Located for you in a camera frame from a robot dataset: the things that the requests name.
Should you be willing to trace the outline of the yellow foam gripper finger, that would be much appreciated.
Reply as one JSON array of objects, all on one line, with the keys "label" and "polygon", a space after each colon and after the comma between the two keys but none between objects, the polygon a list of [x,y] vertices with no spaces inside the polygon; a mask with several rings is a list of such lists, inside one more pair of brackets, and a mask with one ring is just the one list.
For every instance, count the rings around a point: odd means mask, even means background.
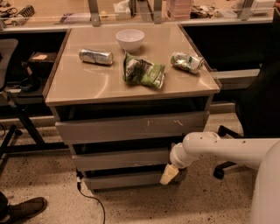
[{"label": "yellow foam gripper finger", "polygon": [[168,185],[179,173],[179,168],[173,164],[167,164],[161,176],[160,183]]}]

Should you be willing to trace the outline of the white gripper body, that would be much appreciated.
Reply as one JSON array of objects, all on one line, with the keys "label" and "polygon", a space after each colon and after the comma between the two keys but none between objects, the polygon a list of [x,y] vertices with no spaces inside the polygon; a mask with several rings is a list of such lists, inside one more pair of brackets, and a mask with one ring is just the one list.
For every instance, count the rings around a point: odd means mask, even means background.
[{"label": "white gripper body", "polygon": [[185,169],[195,160],[196,157],[185,151],[182,143],[173,144],[171,146],[170,161],[172,165],[179,169]]}]

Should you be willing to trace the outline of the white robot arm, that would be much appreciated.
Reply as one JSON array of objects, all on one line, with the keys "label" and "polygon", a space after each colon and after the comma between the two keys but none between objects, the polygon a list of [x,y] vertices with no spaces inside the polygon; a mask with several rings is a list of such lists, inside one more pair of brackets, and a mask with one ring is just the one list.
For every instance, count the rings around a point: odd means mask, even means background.
[{"label": "white robot arm", "polygon": [[221,138],[214,132],[192,132],[171,147],[170,163],[160,179],[169,184],[180,169],[204,156],[257,170],[249,224],[280,224],[280,139]]}]

